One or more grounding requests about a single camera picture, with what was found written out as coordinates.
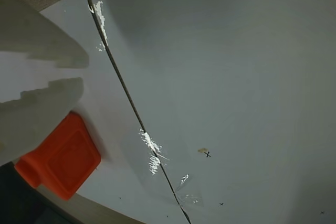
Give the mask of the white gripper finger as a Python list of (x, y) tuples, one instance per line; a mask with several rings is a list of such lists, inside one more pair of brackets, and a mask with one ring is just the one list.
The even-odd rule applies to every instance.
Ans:
[(59, 79), (1, 103), (1, 165), (40, 145), (78, 103), (83, 90), (81, 78)]
[(58, 68), (89, 66), (78, 42), (22, 0), (1, 0), (1, 51), (54, 61)]

